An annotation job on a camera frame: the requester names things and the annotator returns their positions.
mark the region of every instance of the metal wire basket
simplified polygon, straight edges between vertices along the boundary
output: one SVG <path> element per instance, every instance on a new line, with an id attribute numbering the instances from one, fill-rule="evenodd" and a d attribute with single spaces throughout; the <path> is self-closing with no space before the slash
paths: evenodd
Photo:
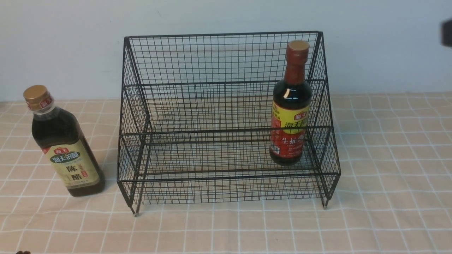
<path id="1" fill-rule="evenodd" d="M 303 156 L 269 156 L 273 87 L 291 40 L 311 46 Z M 142 204 L 321 198 L 340 177 L 322 32 L 124 38 L 118 185 Z"/>

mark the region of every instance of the vinegar bottle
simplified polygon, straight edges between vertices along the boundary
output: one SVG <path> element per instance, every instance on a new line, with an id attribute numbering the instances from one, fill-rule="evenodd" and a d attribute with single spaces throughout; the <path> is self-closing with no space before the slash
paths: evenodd
<path id="1" fill-rule="evenodd" d="M 306 129 L 297 127 L 306 127 L 312 98 L 311 86 L 305 81 L 308 52 L 305 41 L 288 43 L 286 73 L 273 89 L 271 127 L 292 127 L 270 132 L 270 157 L 282 166 L 293 165 L 301 158 Z"/>
<path id="2" fill-rule="evenodd" d="M 24 91 L 33 111 L 32 134 L 47 160 L 74 197 L 103 191 L 105 177 L 73 114 L 54 105 L 43 85 Z"/>

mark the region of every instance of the bottle label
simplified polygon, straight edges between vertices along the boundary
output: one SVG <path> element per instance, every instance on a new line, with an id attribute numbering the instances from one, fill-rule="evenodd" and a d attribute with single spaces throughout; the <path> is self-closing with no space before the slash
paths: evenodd
<path id="1" fill-rule="evenodd" d="M 100 181 L 82 140 L 73 145 L 43 148 L 42 151 L 68 189 L 91 186 Z"/>
<path id="2" fill-rule="evenodd" d="M 309 106 L 292 110 L 282 108 L 273 102 L 272 128 L 306 127 Z M 294 158 L 301 155 L 306 129 L 272 130 L 270 132 L 270 150 L 282 158 Z"/>

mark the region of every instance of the brand logo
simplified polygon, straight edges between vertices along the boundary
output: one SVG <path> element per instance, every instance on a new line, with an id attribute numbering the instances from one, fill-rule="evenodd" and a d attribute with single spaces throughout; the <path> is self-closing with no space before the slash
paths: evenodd
<path id="1" fill-rule="evenodd" d="M 73 161 L 79 157 L 80 157 L 79 152 L 68 152 L 68 153 L 64 153 L 64 154 L 54 155 L 50 158 L 50 161 L 53 163 L 66 163 L 69 161 Z"/>
<path id="2" fill-rule="evenodd" d="M 52 96 L 49 96 L 39 103 L 41 108 L 45 108 L 53 102 Z"/>
<path id="3" fill-rule="evenodd" d="M 306 114 L 307 114 L 307 112 L 301 112 L 301 113 L 299 113 L 298 115 L 295 115 L 295 116 L 293 117 L 293 120 L 300 120 L 300 119 L 302 119 L 302 118 L 305 118 L 305 117 L 306 117 Z"/>
<path id="4" fill-rule="evenodd" d="M 65 147 L 58 147 L 55 150 L 53 150 L 55 154 L 67 154 L 69 152 L 69 149 Z"/>

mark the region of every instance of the gold bottle cap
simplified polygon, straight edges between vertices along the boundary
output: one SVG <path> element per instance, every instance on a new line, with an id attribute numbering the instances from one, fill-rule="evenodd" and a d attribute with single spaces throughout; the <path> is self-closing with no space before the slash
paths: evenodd
<path id="1" fill-rule="evenodd" d="M 28 87 L 24 91 L 24 98 L 28 108 L 33 111 L 41 110 L 53 102 L 53 97 L 44 85 Z"/>

